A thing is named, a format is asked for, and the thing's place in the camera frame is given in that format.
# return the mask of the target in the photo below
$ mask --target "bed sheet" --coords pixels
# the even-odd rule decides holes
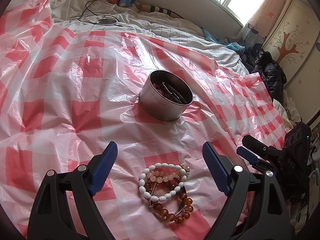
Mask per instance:
[[[109,4],[106,0],[99,0],[90,6],[90,10],[96,14],[113,15],[121,22],[119,25],[123,26],[105,27],[78,21],[79,16],[85,9],[85,4],[90,0],[49,1],[54,23],[68,27],[75,33],[108,30],[143,34],[163,41],[170,41],[214,58],[219,65],[227,67],[241,76],[249,74],[236,52],[220,44],[206,41],[203,30],[187,20],[173,19],[158,12],[137,13],[135,7],[122,8],[115,4]],[[101,16],[97,17],[86,11],[82,20],[95,22],[101,18]]]
[[[284,144],[283,122],[259,74],[240,77],[196,51],[138,33],[74,33],[53,24],[50,6],[31,0],[0,18],[0,202],[9,218],[25,235],[45,173],[72,171],[115,141],[118,158],[94,197],[115,238],[203,239],[226,200],[202,158],[203,143],[245,169],[236,155],[244,135]],[[194,93],[174,122],[151,117],[138,101],[156,69],[175,73]],[[195,210],[183,224],[156,219],[138,191],[141,171],[157,162],[191,168],[186,190]],[[85,234],[71,194],[68,203]],[[176,206],[174,198],[165,204]]]

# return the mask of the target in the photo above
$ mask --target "white bead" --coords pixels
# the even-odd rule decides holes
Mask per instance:
[[[165,197],[165,196],[161,196],[161,197],[159,197],[159,201],[160,202],[163,202],[163,201],[165,201],[167,198]]]
[[[140,186],[140,187],[139,187],[139,191],[140,191],[141,193],[145,193],[145,192],[146,192],[146,188],[143,187],[143,186]]]
[[[151,196],[151,201],[153,202],[158,202],[159,201],[159,198],[157,196]]]
[[[144,186],[145,183],[146,183],[146,182],[145,182],[143,179],[139,180],[139,185],[140,185],[140,186]]]
[[[147,191],[143,193],[143,196],[145,198],[151,198],[151,194],[149,192],[147,192]]]

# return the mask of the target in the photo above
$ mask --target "metal screw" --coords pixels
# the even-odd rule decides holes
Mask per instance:
[[[243,171],[243,168],[241,166],[239,166],[239,165],[235,166],[234,169],[235,169],[236,172]]]
[[[86,169],[87,169],[87,166],[85,166],[85,165],[80,165],[78,167],[78,171],[85,171]]]
[[[269,177],[272,177],[273,176],[273,172],[272,171],[266,171],[266,175],[269,176]]]
[[[52,176],[54,174],[54,170],[49,170],[48,172],[47,172],[47,176]]]

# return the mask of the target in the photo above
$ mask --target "red and white checkered tablecloth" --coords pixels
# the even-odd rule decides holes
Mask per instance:
[[[156,69],[175,73],[193,91],[175,122],[151,117],[138,102]],[[203,239],[226,200],[202,158],[203,143],[241,165],[236,147],[246,134],[283,146],[283,122],[257,73],[239,77],[214,59],[134,33],[74,34],[52,24],[48,0],[1,17],[0,70],[0,202],[24,235],[45,173],[72,171],[115,141],[118,158],[94,197],[115,238]],[[138,191],[142,170],[157,162],[191,168],[186,190],[195,211],[183,224],[156,219]],[[170,212],[175,205],[164,204]]]

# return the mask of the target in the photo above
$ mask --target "bead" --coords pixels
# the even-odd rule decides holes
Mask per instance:
[[[153,202],[158,202],[159,201],[159,198],[157,196],[151,196],[151,201]]]
[[[158,183],[161,183],[162,181],[163,181],[163,178],[162,178],[162,177],[158,177],[158,178],[157,178],[157,182],[158,182]]]
[[[179,196],[179,198],[181,200],[185,200],[187,197],[188,197],[188,195],[186,193],[181,193],[180,196]]]
[[[140,186],[140,187],[139,187],[139,191],[140,191],[141,193],[145,193],[145,192],[146,192],[146,188],[143,187],[143,186]]]
[[[170,184],[170,185],[169,185],[169,190],[174,190],[175,187],[176,187],[175,185]]]
[[[163,202],[163,201],[165,201],[167,198],[165,197],[165,196],[161,196],[161,197],[159,197],[159,201],[160,202]]]
[[[160,204],[160,203],[155,204],[155,205],[153,206],[153,209],[154,209],[155,211],[160,211],[160,210],[162,209],[162,204]]]
[[[149,190],[149,189],[151,189],[151,184],[150,183],[146,183],[144,185],[144,187],[146,188],[146,190]]]
[[[144,193],[143,193],[143,196],[144,196],[145,198],[151,198],[151,194],[150,194],[149,192],[144,192]]]
[[[139,180],[139,185],[140,185],[140,186],[144,186],[145,183],[146,183],[146,182],[145,182],[143,179]]]
[[[192,199],[191,198],[186,198],[185,200],[184,200],[184,203],[188,206],[188,205],[191,205],[192,204]]]
[[[191,213],[193,211],[193,206],[190,206],[190,205],[186,206],[184,210],[185,210],[185,212]]]
[[[159,211],[159,215],[162,217],[166,217],[169,214],[169,211],[165,208]]]
[[[190,218],[190,213],[188,212],[183,212],[181,215],[184,219],[189,219]]]
[[[172,221],[174,221],[175,220],[175,218],[176,218],[176,216],[174,215],[174,214],[168,214],[167,216],[166,216],[166,219],[169,221],[169,222],[172,222]]]
[[[174,222],[176,224],[181,224],[183,222],[183,217],[182,216],[177,216],[175,219],[174,219]]]

